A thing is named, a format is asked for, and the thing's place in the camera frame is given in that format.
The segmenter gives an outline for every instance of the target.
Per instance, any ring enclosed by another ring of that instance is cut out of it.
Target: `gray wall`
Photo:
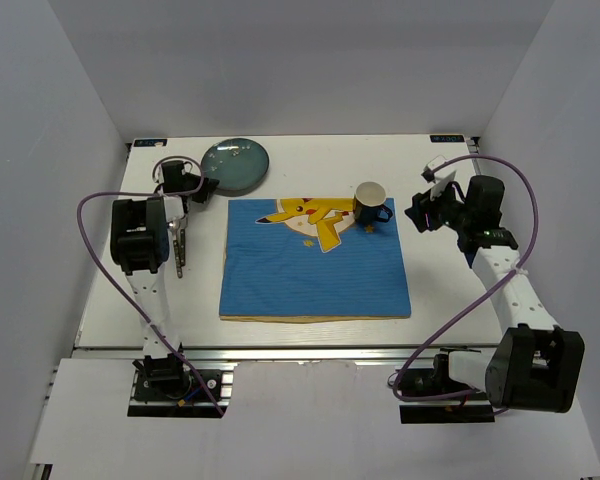
[[[22,476],[90,284],[76,204],[117,186],[124,158],[47,1],[0,0],[0,480]]]
[[[553,0],[50,0],[122,136],[482,133]]]
[[[556,0],[483,146],[520,166],[538,193],[531,280],[556,319],[585,339],[578,397],[600,457],[600,1]],[[529,202],[507,178],[505,220],[526,241]]]

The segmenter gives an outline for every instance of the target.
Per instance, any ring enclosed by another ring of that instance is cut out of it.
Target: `round plate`
[[[218,180],[218,190],[240,192],[260,183],[269,169],[269,154],[248,138],[230,138],[215,144],[202,157],[204,174]]]

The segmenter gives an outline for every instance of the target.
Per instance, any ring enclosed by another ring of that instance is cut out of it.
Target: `cup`
[[[375,182],[358,185],[353,197],[353,216],[356,222],[362,225],[370,225],[373,222],[387,223],[393,217],[393,212],[384,204],[386,200],[387,193],[382,185]]]

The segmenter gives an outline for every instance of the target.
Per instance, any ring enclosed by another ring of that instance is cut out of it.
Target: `pikachu ear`
[[[293,215],[290,215],[285,212],[274,213],[272,215],[267,215],[266,217],[262,217],[261,219],[256,220],[256,223],[279,223],[289,220],[292,217]]]

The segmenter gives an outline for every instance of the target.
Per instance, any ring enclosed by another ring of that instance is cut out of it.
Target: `pikachu towel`
[[[395,218],[362,227],[352,203],[231,200],[220,317],[296,323],[408,317]],[[393,199],[387,206],[394,209]]]

